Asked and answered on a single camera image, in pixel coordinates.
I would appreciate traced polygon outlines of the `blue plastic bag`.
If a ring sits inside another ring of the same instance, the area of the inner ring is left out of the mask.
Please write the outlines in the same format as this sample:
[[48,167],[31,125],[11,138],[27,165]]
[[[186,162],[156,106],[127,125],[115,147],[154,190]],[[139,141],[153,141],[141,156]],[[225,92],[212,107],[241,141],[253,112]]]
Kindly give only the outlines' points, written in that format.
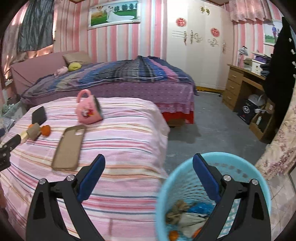
[[214,210],[214,208],[215,208],[215,204],[206,203],[206,202],[197,202],[196,204],[191,206],[187,210],[187,212],[210,215]]

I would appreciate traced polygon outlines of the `small orange fruit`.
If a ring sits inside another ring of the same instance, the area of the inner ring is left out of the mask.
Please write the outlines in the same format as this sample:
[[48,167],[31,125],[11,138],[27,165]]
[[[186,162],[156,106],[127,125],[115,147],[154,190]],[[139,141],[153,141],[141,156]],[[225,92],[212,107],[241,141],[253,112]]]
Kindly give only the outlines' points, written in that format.
[[41,134],[48,137],[51,134],[51,127],[49,125],[41,126]]

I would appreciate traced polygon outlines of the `orange plastic bag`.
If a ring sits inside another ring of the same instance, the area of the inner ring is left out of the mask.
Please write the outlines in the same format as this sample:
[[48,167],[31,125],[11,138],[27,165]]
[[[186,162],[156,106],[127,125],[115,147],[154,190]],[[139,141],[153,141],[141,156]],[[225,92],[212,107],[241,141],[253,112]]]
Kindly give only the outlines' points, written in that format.
[[200,227],[198,230],[196,230],[193,234],[192,234],[192,239],[194,239],[201,231],[202,227]]

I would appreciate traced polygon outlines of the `beige cloth pouch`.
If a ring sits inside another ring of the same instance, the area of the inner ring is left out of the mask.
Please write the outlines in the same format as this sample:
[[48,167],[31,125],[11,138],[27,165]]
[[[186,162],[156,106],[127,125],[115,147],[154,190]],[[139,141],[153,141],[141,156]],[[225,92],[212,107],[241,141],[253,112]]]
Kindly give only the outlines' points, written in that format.
[[178,229],[184,236],[190,238],[193,237],[197,230],[204,226],[207,220],[208,216],[206,214],[183,213],[178,222]]

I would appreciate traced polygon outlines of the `brown paper ball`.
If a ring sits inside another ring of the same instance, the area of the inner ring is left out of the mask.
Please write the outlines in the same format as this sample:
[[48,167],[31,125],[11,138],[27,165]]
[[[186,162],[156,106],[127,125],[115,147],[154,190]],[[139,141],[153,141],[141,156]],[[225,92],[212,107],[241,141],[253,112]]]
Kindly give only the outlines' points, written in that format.
[[189,205],[183,200],[178,200],[166,213],[166,223],[176,225],[184,212],[187,212]]

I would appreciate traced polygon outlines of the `brown phone case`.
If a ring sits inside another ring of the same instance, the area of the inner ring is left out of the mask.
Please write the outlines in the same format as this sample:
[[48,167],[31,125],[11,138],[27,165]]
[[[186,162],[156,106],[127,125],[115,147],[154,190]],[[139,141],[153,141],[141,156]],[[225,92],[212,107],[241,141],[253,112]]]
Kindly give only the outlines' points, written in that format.
[[77,169],[85,132],[84,125],[71,126],[64,130],[55,150],[52,169],[61,171]]

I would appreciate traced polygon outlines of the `pink cartoon mug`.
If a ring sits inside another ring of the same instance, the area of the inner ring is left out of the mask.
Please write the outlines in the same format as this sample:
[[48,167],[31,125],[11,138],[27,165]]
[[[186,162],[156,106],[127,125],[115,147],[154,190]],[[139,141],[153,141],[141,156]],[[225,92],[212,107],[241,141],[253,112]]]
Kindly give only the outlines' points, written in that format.
[[92,95],[88,89],[83,89],[78,93],[75,113],[78,121],[85,125],[90,125],[103,120],[102,110],[98,99]]

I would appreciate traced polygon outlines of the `large bed with plaid blanket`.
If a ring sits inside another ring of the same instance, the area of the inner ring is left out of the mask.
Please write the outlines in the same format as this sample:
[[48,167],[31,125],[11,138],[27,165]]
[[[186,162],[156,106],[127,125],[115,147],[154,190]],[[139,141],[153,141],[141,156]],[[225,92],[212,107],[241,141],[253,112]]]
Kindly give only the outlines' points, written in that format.
[[21,101],[37,106],[88,89],[96,97],[132,97],[153,102],[171,125],[194,123],[196,86],[190,75],[155,56],[92,63],[55,76],[68,67],[58,52],[31,58],[10,67]]

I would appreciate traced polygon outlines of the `black box under desk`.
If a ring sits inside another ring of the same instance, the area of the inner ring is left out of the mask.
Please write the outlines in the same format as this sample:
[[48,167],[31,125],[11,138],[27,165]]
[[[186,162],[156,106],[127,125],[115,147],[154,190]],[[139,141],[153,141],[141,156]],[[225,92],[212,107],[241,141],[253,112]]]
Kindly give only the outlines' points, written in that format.
[[245,99],[243,101],[243,104],[239,108],[238,116],[247,124],[249,125],[256,115],[255,110],[258,108],[257,105],[249,101],[248,99]]

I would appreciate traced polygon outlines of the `yellow plush toy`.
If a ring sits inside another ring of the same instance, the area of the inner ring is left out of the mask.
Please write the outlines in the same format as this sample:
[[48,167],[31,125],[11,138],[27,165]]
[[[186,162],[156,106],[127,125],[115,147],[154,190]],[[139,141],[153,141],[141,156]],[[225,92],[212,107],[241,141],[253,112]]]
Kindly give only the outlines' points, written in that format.
[[82,65],[79,62],[71,62],[68,65],[68,71],[73,72],[73,71],[79,70],[81,67]]

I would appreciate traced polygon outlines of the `brown pillow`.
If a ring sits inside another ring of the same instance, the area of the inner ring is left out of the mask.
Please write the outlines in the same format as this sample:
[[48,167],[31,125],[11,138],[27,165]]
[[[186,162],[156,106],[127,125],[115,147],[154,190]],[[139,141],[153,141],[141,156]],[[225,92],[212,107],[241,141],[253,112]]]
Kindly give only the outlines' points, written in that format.
[[63,55],[63,58],[68,65],[71,63],[79,63],[81,65],[89,65],[93,63],[93,60],[84,51],[67,53]]

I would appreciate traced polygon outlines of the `wooden desk with drawers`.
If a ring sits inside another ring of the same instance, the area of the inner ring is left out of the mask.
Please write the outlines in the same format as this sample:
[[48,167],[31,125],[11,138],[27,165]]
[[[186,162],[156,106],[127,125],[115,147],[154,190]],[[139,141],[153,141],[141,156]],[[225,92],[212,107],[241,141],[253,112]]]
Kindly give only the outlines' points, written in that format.
[[222,102],[233,112],[238,113],[245,99],[258,106],[249,129],[264,143],[270,143],[274,130],[274,104],[266,97],[262,83],[264,77],[251,71],[228,64],[226,89]]

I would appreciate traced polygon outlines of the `white box on desk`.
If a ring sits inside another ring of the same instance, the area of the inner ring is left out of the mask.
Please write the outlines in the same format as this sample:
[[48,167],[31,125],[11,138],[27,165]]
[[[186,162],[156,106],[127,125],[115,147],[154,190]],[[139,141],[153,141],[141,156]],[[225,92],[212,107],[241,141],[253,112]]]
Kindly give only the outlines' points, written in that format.
[[264,63],[252,59],[252,60],[251,60],[251,72],[252,72],[252,73],[255,73],[255,74],[257,74],[257,75],[261,75],[262,68],[260,67],[260,65],[262,65],[262,64],[264,64]]

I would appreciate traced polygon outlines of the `framed wedding photo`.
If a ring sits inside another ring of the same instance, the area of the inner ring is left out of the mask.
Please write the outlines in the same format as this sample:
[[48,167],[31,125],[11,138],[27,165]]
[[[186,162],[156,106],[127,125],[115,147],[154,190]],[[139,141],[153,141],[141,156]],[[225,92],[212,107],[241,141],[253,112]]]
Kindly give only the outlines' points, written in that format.
[[142,1],[110,1],[89,8],[88,30],[141,22]]

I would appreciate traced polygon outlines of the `small framed photo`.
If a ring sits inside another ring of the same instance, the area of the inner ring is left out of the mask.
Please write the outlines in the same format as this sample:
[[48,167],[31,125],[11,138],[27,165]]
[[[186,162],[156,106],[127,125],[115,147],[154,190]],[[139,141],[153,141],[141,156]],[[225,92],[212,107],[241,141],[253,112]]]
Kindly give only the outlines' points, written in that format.
[[267,20],[263,23],[263,42],[266,45],[274,46],[282,29],[282,21]]

